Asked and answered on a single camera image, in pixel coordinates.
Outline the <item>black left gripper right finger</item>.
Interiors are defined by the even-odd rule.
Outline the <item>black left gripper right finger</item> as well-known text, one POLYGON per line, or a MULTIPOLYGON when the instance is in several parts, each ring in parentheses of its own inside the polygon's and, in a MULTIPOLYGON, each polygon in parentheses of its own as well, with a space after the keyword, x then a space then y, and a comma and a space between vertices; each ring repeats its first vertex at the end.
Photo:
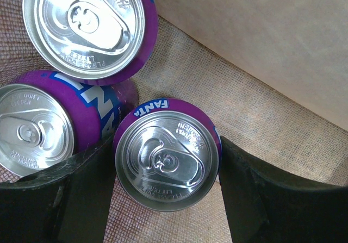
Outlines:
POLYGON ((219 179, 233 242, 347 242, 347 187, 294 175, 221 142, 219 179))

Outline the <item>brown canvas tote bag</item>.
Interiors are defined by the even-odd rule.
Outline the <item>brown canvas tote bag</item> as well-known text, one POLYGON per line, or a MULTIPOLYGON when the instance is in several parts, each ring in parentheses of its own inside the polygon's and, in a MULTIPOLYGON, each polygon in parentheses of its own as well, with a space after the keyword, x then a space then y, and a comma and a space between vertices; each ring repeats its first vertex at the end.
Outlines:
MULTIPOLYGON (((159 32, 140 100, 186 100, 245 152, 347 187, 347 0, 154 0, 159 32)), ((233 242, 220 182, 161 213, 115 177, 103 242, 233 242)))

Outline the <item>purple fanta can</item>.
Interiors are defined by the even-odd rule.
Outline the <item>purple fanta can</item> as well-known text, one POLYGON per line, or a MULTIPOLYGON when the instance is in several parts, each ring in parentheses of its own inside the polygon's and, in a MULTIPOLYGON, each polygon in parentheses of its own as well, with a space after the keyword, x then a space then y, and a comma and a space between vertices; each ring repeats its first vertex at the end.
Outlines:
POLYGON ((154 0, 23 0, 22 8, 39 54, 86 84, 111 85, 130 78, 156 44, 154 0))
POLYGON ((1 87, 1 165, 24 177, 110 136, 138 105, 134 83, 99 86, 51 70, 1 87))
POLYGON ((133 109, 118 126, 113 150, 117 178, 142 206, 163 212, 198 203, 216 181, 221 139, 207 114, 175 98, 133 109))

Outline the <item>purple Fanta can back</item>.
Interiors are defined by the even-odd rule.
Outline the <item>purple Fanta can back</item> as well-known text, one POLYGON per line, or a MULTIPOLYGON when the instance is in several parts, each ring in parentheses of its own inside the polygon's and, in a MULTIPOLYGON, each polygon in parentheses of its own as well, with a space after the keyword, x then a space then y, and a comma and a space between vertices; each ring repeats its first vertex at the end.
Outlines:
POLYGON ((175 98, 133 109, 118 126, 113 150, 117 178, 142 206, 163 212, 198 203, 216 181, 221 139, 207 114, 175 98))

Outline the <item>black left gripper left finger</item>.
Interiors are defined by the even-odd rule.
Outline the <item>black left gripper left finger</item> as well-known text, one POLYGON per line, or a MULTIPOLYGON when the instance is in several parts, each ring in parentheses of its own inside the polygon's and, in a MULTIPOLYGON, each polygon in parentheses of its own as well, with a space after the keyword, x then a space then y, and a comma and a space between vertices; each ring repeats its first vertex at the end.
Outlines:
POLYGON ((1 242, 103 242, 115 181, 113 135, 1 183, 1 242))

